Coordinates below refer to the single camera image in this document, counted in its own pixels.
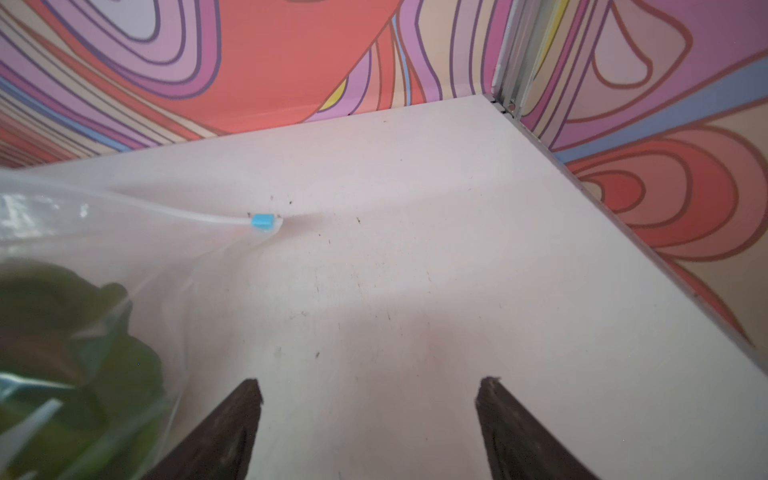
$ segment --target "psychedelic wall pattern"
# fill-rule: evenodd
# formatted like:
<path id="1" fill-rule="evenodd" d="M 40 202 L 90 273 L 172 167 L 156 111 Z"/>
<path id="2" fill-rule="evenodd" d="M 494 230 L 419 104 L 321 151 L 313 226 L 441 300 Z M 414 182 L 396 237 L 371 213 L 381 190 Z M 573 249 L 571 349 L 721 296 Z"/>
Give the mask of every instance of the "psychedelic wall pattern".
<path id="1" fill-rule="evenodd" d="M 512 0 L 0 0 L 0 166 L 490 92 Z"/>
<path id="2" fill-rule="evenodd" d="M 768 2 L 562 0 L 522 123 L 768 353 Z"/>

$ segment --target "purple stripe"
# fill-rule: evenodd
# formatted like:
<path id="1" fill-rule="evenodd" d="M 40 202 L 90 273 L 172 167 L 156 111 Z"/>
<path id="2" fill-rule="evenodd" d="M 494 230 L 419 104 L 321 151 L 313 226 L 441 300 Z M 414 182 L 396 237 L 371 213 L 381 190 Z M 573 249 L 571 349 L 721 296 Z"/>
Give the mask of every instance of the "purple stripe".
<path id="1" fill-rule="evenodd" d="M 219 12 L 214 0 L 197 4 L 197 51 L 195 71 L 183 81 L 170 82 L 146 78 L 120 67 L 128 80 L 155 94 L 167 98 L 189 98 L 203 93 L 214 82 L 221 63 Z"/>
<path id="2" fill-rule="evenodd" d="M 458 21 L 458 11 L 462 7 L 462 0 L 458 0 L 456 2 L 456 12 L 453 14 L 453 27 L 451 27 L 451 50 L 449 51 L 448 56 L 448 73 L 450 74 L 451 78 L 451 93 L 453 93 L 453 98 L 456 98 L 456 85 L 453 80 L 453 46 L 456 41 L 456 22 Z"/>
<path id="3" fill-rule="evenodd" d="M 565 124 L 554 148 L 560 150 L 602 136 L 619 125 L 634 123 L 649 111 L 700 88 L 723 70 L 768 48 L 765 29 L 768 2 L 765 0 L 701 0 L 696 8 L 693 2 L 647 0 L 645 3 L 684 25 L 693 41 L 690 51 L 669 77 L 639 101 L 608 116 Z M 652 32 L 632 32 L 632 35 L 652 35 Z"/>
<path id="4" fill-rule="evenodd" d="M 28 81 L 29 84 L 39 88 L 40 91 L 44 91 L 47 96 L 55 98 L 59 104 L 82 115 L 83 118 L 90 118 L 114 132 L 119 132 L 125 137 L 132 138 L 133 143 L 138 142 L 142 147 L 157 145 L 157 142 L 132 131 L 130 128 L 118 123 L 115 119 L 83 102 L 78 96 L 62 85 L 61 82 L 40 69 L 33 60 L 19 51 L 2 33 L 0 33 L 0 60 L 9 69 L 17 72 L 19 77 Z"/>
<path id="5" fill-rule="evenodd" d="M 416 76 L 422 84 L 427 101 L 442 100 L 442 89 L 437 74 L 429 64 L 422 35 L 419 31 L 419 15 L 424 0 L 403 0 L 399 11 L 400 36 L 403 48 L 411 60 Z"/>
<path id="6" fill-rule="evenodd" d="M 51 5 L 51 0 L 44 0 L 48 7 L 57 15 L 58 19 L 64 26 L 78 37 L 78 40 L 85 45 L 91 53 L 94 55 L 101 55 L 107 60 L 116 65 L 121 65 L 123 68 L 131 71 L 139 72 L 143 75 L 164 78 L 165 80 L 179 81 L 180 79 L 187 77 L 189 72 L 194 70 L 194 62 L 196 61 L 196 52 L 194 49 L 189 49 L 189 46 L 197 43 L 197 35 L 200 32 L 195 31 L 193 28 L 189 28 L 189 31 L 185 35 L 189 38 L 185 39 L 184 43 L 180 42 L 182 38 L 182 29 L 174 31 L 171 24 L 167 27 L 168 34 L 163 36 L 163 44 L 158 45 L 142 45 L 142 49 L 146 54 L 146 50 L 149 48 L 159 48 L 163 51 L 162 55 L 155 55 L 161 60 L 168 60 L 179 56 L 174 61 L 172 68 L 169 65 L 158 65 L 150 63 L 147 59 L 142 58 L 136 52 L 126 48 L 116 38 L 106 32 L 99 25 L 95 24 L 87 15 L 82 12 L 79 7 L 67 0 L 66 2 L 57 2 L 56 6 Z M 195 0 L 186 0 L 187 2 L 195 2 Z M 181 8 L 179 5 L 180 13 L 175 15 L 184 15 L 180 20 L 179 27 L 182 24 L 186 24 L 189 27 L 194 25 L 194 8 Z M 164 52 L 165 46 L 172 46 L 170 52 Z"/>
<path id="7" fill-rule="evenodd" d="M 26 118 L 28 122 L 34 124 L 38 128 L 41 128 L 42 130 L 47 131 L 48 132 L 48 136 L 50 138 L 55 138 L 57 141 L 61 141 L 61 139 L 64 138 L 69 143 L 76 145 L 79 149 L 85 151 L 86 153 L 90 152 L 91 156 L 98 155 L 98 153 L 96 153 L 96 151 L 93 150 L 92 148 L 86 147 L 85 145 L 79 143 L 74 138 L 67 137 L 66 135 L 62 134 L 61 132 L 58 132 L 58 131 L 54 130 L 52 127 L 49 127 L 48 125 L 40 122 L 37 118 L 33 117 L 28 111 L 24 110 L 23 108 L 17 107 L 16 105 L 11 103 L 10 101 L 7 101 L 7 103 L 8 103 L 7 104 L 7 108 L 10 108 L 11 110 L 13 110 L 17 115 Z M 69 145 L 62 146 L 58 142 L 54 142 L 54 143 L 56 144 L 56 148 L 60 148 L 63 151 L 66 151 L 68 154 L 79 155 L 79 153 L 75 153 L 72 150 L 70 150 L 71 146 L 69 146 Z"/>
<path id="8" fill-rule="evenodd" d="M 114 58 L 115 61 L 119 62 L 120 58 L 115 58 L 111 55 L 112 53 L 119 55 L 127 51 L 147 63 L 167 65 L 174 63 L 184 51 L 186 32 L 184 28 L 184 6 L 181 0 L 178 0 L 175 5 L 173 2 L 163 2 L 164 10 L 161 12 L 161 15 L 163 15 L 162 18 L 165 18 L 167 22 L 164 23 L 164 27 L 157 40 L 153 42 L 130 40 L 119 28 L 115 28 L 114 24 L 105 20 L 101 12 L 90 4 L 88 0 L 71 0 L 71 5 L 80 13 L 78 20 L 85 21 L 84 25 L 90 25 L 88 30 L 85 31 L 93 32 L 93 27 L 96 27 L 114 42 L 116 47 L 114 52 L 106 51 L 107 49 L 104 46 L 102 46 L 101 50 Z M 159 25 L 160 22 L 161 17 L 156 17 L 156 24 Z"/>
<path id="9" fill-rule="evenodd" d="M 491 13 L 491 25 L 485 39 L 483 51 L 482 83 L 483 91 L 490 92 L 493 88 L 493 74 L 496 72 L 498 56 L 502 52 L 504 32 L 507 28 L 507 20 L 512 10 L 512 0 L 496 0 Z"/>
<path id="10" fill-rule="evenodd" d="M 573 108 L 574 103 L 576 103 L 576 97 L 578 96 L 578 91 L 581 89 L 581 84 L 584 82 L 584 77 L 587 76 L 587 70 L 589 70 L 591 57 L 592 55 L 594 55 L 594 43 L 597 42 L 598 38 L 600 38 L 600 32 L 603 31 L 603 27 L 605 26 L 605 21 L 607 20 L 608 13 L 610 11 L 611 11 L 611 0 L 607 0 L 605 4 L 605 12 L 603 13 L 603 19 L 600 22 L 600 26 L 598 27 L 598 33 L 594 36 L 593 44 L 589 45 L 589 48 L 591 48 L 591 50 L 589 52 L 587 61 L 584 63 L 584 70 L 581 72 L 581 77 L 578 80 L 576 89 L 574 90 L 573 96 L 571 97 L 571 103 L 568 105 L 568 109 L 565 111 L 565 116 L 563 116 L 563 120 L 560 123 L 560 126 L 558 127 L 558 132 L 554 135 L 554 137 L 552 138 L 552 141 L 549 142 L 549 145 L 547 145 L 547 148 L 552 148 L 554 145 L 557 144 L 558 137 L 560 137 L 560 133 L 563 131 L 565 122 L 568 120 L 568 116 L 571 114 L 571 109 Z M 589 31 L 588 30 L 585 31 L 584 38 L 586 38 L 588 34 L 589 34 Z"/>
<path id="11" fill-rule="evenodd" d="M 563 72 L 563 68 L 565 68 L 565 62 L 568 61 L 568 56 L 571 54 L 571 49 L 576 39 L 576 34 L 578 33 L 578 29 L 581 26 L 581 20 L 584 18 L 584 13 L 587 11 L 588 4 L 589 0 L 581 0 L 579 3 L 578 9 L 576 10 L 576 16 L 574 17 L 573 23 L 571 23 L 571 29 L 568 31 L 568 36 L 565 39 L 565 45 L 563 46 L 563 49 L 560 53 L 560 57 L 558 58 L 558 63 L 554 66 L 554 72 L 549 78 L 547 87 L 544 89 L 544 93 L 541 95 L 541 98 L 538 99 L 536 106 L 533 108 L 533 110 L 531 110 L 531 113 L 525 115 L 521 119 L 523 125 L 525 125 L 526 128 L 530 131 L 533 131 L 534 128 L 536 128 L 536 124 L 538 124 L 538 121 L 541 119 L 541 115 L 544 113 L 544 109 L 547 107 L 547 103 L 552 97 L 554 88 L 557 86 L 558 81 L 560 80 L 560 75 Z"/>
<path id="12" fill-rule="evenodd" d="M 332 107 L 316 112 L 306 121 L 326 120 L 328 118 L 343 117 L 353 113 L 360 106 L 366 96 L 368 83 L 371 76 L 371 51 L 368 50 L 357 65 L 349 73 L 346 79 L 346 89 L 339 101 Z"/>
<path id="13" fill-rule="evenodd" d="M 62 10 L 67 12 L 68 16 L 72 16 L 71 9 L 68 10 L 66 4 L 59 4 L 57 8 L 52 8 L 49 5 L 51 0 L 43 1 L 59 21 L 68 27 L 70 33 L 94 56 L 130 82 L 152 93 L 166 98 L 194 97 L 205 91 L 218 73 L 221 62 L 221 38 L 217 0 L 189 0 L 195 6 L 194 9 L 184 9 L 189 38 L 183 45 L 184 53 L 180 60 L 172 65 L 148 64 L 136 57 L 122 58 L 121 60 L 129 61 L 129 65 L 121 65 L 113 60 L 115 52 L 107 55 L 101 48 L 96 48 L 92 42 L 83 38 L 77 28 L 63 18 Z M 75 15 L 74 20 L 81 21 L 82 15 Z M 193 23 L 196 23 L 197 28 L 191 28 Z M 121 45 L 118 45 L 116 50 L 117 53 L 127 52 Z"/>
<path id="14" fill-rule="evenodd" d="M 453 37 L 452 86 L 456 96 L 472 94 L 472 78 L 469 72 L 469 45 L 472 43 L 472 27 L 477 18 L 480 0 L 462 0 L 456 11 Z"/>
<path id="15" fill-rule="evenodd" d="M 565 91 L 568 88 L 568 84 L 571 83 L 571 78 L 573 77 L 573 74 L 574 74 L 574 66 L 578 61 L 579 55 L 581 55 L 581 49 L 584 47 L 584 42 L 587 40 L 587 33 L 589 32 L 589 26 L 592 23 L 592 17 L 594 16 L 594 11 L 597 7 L 598 7 L 598 3 L 595 2 L 592 5 L 592 9 L 589 12 L 589 17 L 587 17 L 587 23 L 584 27 L 584 34 L 581 36 L 581 41 L 578 44 L 576 55 L 574 55 L 574 63 L 571 66 L 571 70 L 568 72 L 568 76 L 565 78 L 565 83 L 564 83 L 565 88 L 563 88 L 563 91 L 558 96 L 558 101 L 557 103 L 554 104 L 554 110 L 552 111 L 552 115 L 549 116 L 549 119 L 547 120 L 547 124 L 544 126 L 544 128 L 541 129 L 542 136 L 544 135 L 544 132 L 546 132 L 546 130 L 549 128 L 549 125 L 552 123 L 552 119 L 554 118 L 554 115 L 558 112 L 558 109 L 560 108 L 560 103 L 563 101 L 563 97 L 565 96 Z"/>
<path id="16" fill-rule="evenodd" d="M 11 31 L 15 32 L 17 35 L 19 35 L 19 36 L 22 36 L 22 37 L 24 36 L 24 35 L 23 35 L 21 32 L 19 32 L 19 31 L 18 31 L 18 29 L 16 29 L 16 28 L 15 28 L 13 25 L 10 25 L 10 24 L 8 24 L 7 22 L 4 22 L 4 23 L 5 23 L 5 27 L 9 28 Z M 38 47 L 37 47 L 37 45 L 35 45 L 35 44 L 32 44 L 32 43 L 29 43 L 29 42 L 27 42 L 27 46 L 28 46 L 28 47 L 30 47 L 30 48 L 32 48 L 32 50 L 36 51 L 38 54 L 40 54 L 40 55 L 41 55 L 41 56 L 43 56 L 43 57 L 47 57 L 47 56 L 49 55 L 49 53 L 48 53 L 47 51 L 41 51 L 41 49 L 40 49 L 40 48 L 38 48 Z M 29 61 L 31 61 L 32 63 L 34 63 L 34 62 L 33 62 L 33 60 L 31 60 L 31 59 L 30 59 L 30 58 L 29 58 L 29 57 L 28 57 L 26 54 L 24 54 L 23 52 L 22 52 L 22 54 L 24 55 L 24 57 L 25 57 L 25 58 L 27 58 Z M 72 76 L 72 75 L 71 75 L 69 72 L 67 72 L 66 70 L 64 70 L 64 69 L 63 69 L 62 67 L 60 67 L 59 65 L 57 65 L 57 64 L 53 64 L 53 66 L 56 68 L 56 70 L 58 70 L 60 73 L 62 73 L 63 75 L 65 75 L 65 76 L 67 77 L 67 80 L 65 81 L 67 84 L 74 84 L 74 85 L 77 85 L 78 87 L 80 87 L 80 88 L 82 88 L 83 90 L 87 91 L 88 93 L 90 93 L 90 94 L 94 95 L 95 97 L 98 97 L 98 96 L 99 96 L 99 95 L 98 95 L 96 92 L 99 92 L 99 93 L 103 93 L 103 92 L 101 92 L 100 90 L 98 90 L 96 87 L 93 87 L 92 85 L 90 85 L 90 84 L 88 84 L 88 83 L 85 83 L 85 84 L 84 84 L 83 82 L 81 82 L 80 80 L 78 80 L 76 77 L 73 77 L 73 76 Z M 53 77 L 52 75 L 49 75 L 47 72 L 46 72 L 46 75 L 47 75 L 47 76 L 48 76 L 50 79 L 52 79 L 54 82 L 56 82 L 56 84 L 57 84 L 57 85 L 61 86 L 61 87 L 62 87 L 62 88 L 64 88 L 66 91 L 70 91 L 70 92 L 71 92 L 71 89 L 70 89 L 69 87 L 65 86 L 65 83 L 62 83 L 62 81 L 59 81 L 57 78 Z M 133 128 L 133 127 L 130 127 L 130 126 L 128 126 L 127 124 L 125 124 L 124 122 L 122 122 L 122 121 L 119 121 L 118 119 L 116 119 L 116 118 L 114 118 L 114 117 L 110 116 L 109 114 L 106 114 L 106 113 L 102 112 L 101 110 L 99 110 L 99 108 L 98 108 L 98 107 L 94 106 L 93 104 L 91 104 L 91 102 L 89 102 L 89 101 L 85 100 L 84 98 L 82 98 L 82 97 L 81 97 L 79 94 L 74 94 L 74 92 L 72 92 L 72 93 L 73 93 L 73 95 L 74 95 L 74 96 L 77 98 L 77 102 L 82 102 L 83 104 L 87 105 L 87 106 L 88 106 L 88 108 L 92 108 L 92 109 L 94 109 L 96 112 L 98 112 L 98 113 L 100 113 L 100 114 L 103 114 L 103 115 L 105 115 L 105 117 L 106 117 L 106 118 L 108 118 L 108 119 L 110 119 L 110 120 L 113 120 L 113 121 L 115 122 L 115 124 L 117 124 L 117 125 L 120 125 L 120 126 L 122 126 L 122 127 L 125 127 L 125 128 L 127 129 L 127 131 L 129 131 L 129 132 L 132 132 L 132 135 L 131 135 L 131 136 L 132 136 L 134 139 L 136 139 L 137 141 L 140 141 L 140 142 L 142 142 L 143 144 L 146 144 L 146 145 L 150 145 L 150 146 L 151 146 L 151 145 L 158 145 L 158 144 L 159 144 L 159 143 L 157 143 L 155 140 L 153 140 L 153 139 L 151 139 L 151 138 L 147 137 L 146 135 L 144 135 L 144 134 L 143 134 L 143 133 L 141 133 L 140 131 L 136 130 L 135 128 Z M 158 135 L 158 136 L 160 136 L 160 137 L 164 138 L 165 140 L 168 140 L 168 141 L 170 141 L 170 138 L 168 138 L 166 135 L 163 135 L 162 133 L 160 133 L 160 132 L 156 132 L 156 131 L 154 131 L 154 130 L 153 130 L 153 132 L 154 132 L 156 135 Z"/>
<path id="17" fill-rule="evenodd" d="M 469 87 L 472 89 L 472 94 L 475 94 L 475 79 L 472 78 L 472 55 L 475 52 L 475 36 L 478 31 L 478 22 L 480 20 L 480 9 L 482 8 L 482 0 L 478 2 L 478 11 L 475 13 L 475 24 L 472 26 L 472 41 L 469 43 Z"/>
<path id="18" fill-rule="evenodd" d="M 110 25 L 111 28 L 113 28 L 115 31 L 119 31 L 122 35 L 125 36 L 125 38 L 129 39 L 130 41 L 135 41 L 137 43 L 151 43 L 160 34 L 161 14 L 160 14 L 160 4 L 159 4 L 158 0 L 153 0 L 153 2 L 152 2 L 154 4 L 154 29 L 152 30 L 152 35 L 150 35 L 147 38 L 131 37 L 130 35 L 128 35 L 124 31 L 122 31 L 120 29 L 120 27 L 118 27 L 111 19 L 109 19 L 108 16 L 104 15 L 103 13 L 101 13 L 101 10 L 99 10 L 96 7 L 94 7 L 94 4 L 93 4 L 93 2 L 91 0 L 85 0 L 85 2 L 88 4 L 88 7 L 91 10 L 96 12 L 96 15 L 98 15 L 99 18 L 102 18 L 104 20 L 104 22 L 107 22 Z"/>
<path id="19" fill-rule="evenodd" d="M 62 114 L 65 117 L 69 118 L 72 121 L 75 121 L 79 123 L 80 125 L 83 125 L 84 127 L 88 127 L 92 129 L 93 131 L 97 131 L 98 133 L 104 135 L 105 137 L 109 137 L 112 140 L 118 141 L 125 145 L 126 147 L 130 147 L 133 149 L 136 148 L 144 148 L 146 145 L 140 144 L 125 135 L 121 135 L 109 128 L 106 128 L 105 126 L 98 124 L 86 117 L 83 117 L 82 115 L 79 115 L 69 108 L 66 108 L 64 105 L 58 103 L 57 101 L 51 99 L 49 96 L 44 94 L 42 91 L 40 91 L 38 88 L 36 88 L 34 85 L 30 84 L 28 81 L 26 81 L 24 78 L 19 77 L 16 72 L 11 70 L 5 63 L 0 61 L 0 77 L 3 77 L 5 80 L 10 81 L 13 85 L 16 87 L 22 89 L 27 95 L 34 98 L 35 100 L 39 101 L 46 107 L 52 109 L 56 113 Z"/>

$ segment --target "white surface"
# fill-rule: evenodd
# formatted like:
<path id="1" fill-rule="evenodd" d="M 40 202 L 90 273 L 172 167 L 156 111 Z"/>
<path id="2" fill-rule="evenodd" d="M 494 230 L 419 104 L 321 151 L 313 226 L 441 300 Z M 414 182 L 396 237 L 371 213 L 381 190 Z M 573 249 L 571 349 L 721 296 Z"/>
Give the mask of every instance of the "white surface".
<path id="1" fill-rule="evenodd" d="M 257 377 L 249 478 L 490 478 L 484 376 L 603 480 L 768 476 L 765 375 L 482 97 L 35 172 L 286 217 L 174 432 Z"/>

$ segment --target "green leaves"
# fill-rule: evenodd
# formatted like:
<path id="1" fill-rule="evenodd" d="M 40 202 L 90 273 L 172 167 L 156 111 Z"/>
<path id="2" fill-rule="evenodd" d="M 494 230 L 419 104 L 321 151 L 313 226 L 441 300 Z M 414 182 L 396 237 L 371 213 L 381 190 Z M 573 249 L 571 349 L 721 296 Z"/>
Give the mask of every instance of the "green leaves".
<path id="1" fill-rule="evenodd" d="M 11 463 L 11 477 L 127 478 L 167 413 L 161 361 L 129 336 L 131 301 L 60 266 L 0 263 L 0 432 L 63 402 Z"/>

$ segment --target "plastic bag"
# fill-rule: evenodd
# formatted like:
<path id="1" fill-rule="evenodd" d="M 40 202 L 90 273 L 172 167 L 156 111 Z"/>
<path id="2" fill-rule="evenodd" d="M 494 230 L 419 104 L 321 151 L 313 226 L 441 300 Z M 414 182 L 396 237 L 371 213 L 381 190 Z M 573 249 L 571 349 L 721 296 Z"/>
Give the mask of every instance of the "plastic bag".
<path id="1" fill-rule="evenodd" d="M 280 223 L 0 170 L 0 480 L 121 480 L 154 464 L 187 380 L 198 280 Z"/>

